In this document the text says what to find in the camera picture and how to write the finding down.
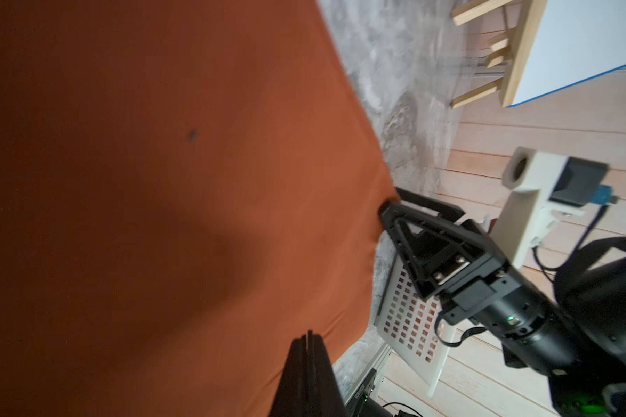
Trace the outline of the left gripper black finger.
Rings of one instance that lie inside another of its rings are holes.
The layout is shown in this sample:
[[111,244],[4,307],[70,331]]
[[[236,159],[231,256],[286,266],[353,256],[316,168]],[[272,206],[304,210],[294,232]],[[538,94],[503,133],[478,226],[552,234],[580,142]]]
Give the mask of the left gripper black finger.
[[271,416],[346,416],[323,337],[313,332],[295,339],[283,368]]

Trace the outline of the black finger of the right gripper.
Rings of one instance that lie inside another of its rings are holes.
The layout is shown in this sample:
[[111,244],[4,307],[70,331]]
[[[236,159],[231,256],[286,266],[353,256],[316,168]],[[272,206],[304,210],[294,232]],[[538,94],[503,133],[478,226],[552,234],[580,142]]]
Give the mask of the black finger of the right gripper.
[[396,247],[417,294],[424,300],[452,295],[501,269],[501,254],[471,219],[458,223],[450,211],[430,215],[387,201],[379,217]]
[[449,222],[457,222],[465,216],[465,211],[454,204],[445,203],[434,198],[421,196],[406,189],[396,188],[398,196],[403,202],[415,204],[417,207],[431,210],[436,216]]

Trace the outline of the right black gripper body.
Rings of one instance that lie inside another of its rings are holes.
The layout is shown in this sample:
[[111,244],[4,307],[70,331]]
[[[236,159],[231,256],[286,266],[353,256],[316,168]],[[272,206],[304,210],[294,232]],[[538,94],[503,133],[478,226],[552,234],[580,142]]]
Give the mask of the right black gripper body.
[[469,320],[475,326],[457,341],[442,344],[455,349],[490,332],[502,344],[507,367],[571,375],[579,368],[579,332],[570,320],[507,261],[477,223],[467,220],[458,228],[464,231],[459,255],[471,265],[443,285],[438,321],[454,326]]

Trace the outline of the white plastic basket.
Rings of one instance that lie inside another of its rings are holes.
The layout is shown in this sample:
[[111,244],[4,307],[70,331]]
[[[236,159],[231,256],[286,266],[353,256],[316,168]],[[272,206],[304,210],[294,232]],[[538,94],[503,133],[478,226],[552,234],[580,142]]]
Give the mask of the white plastic basket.
[[377,333],[427,386],[431,398],[438,387],[455,328],[441,322],[435,325],[442,304],[434,297],[422,300],[402,260],[394,259],[390,276],[375,320]]

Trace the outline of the rust brown skirt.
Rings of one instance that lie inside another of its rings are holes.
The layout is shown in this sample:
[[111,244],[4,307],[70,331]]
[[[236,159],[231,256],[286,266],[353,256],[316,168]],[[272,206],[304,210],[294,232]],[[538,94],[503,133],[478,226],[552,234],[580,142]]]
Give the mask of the rust brown skirt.
[[0,416],[266,416],[394,194],[314,1],[0,1]]

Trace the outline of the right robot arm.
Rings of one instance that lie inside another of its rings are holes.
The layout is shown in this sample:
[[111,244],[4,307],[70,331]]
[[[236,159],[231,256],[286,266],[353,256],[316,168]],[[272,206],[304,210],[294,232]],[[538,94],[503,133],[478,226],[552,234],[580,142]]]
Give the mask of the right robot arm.
[[547,297],[455,205],[400,190],[378,214],[438,322],[497,337],[506,366],[548,379],[559,415],[626,416],[626,237],[575,250]]

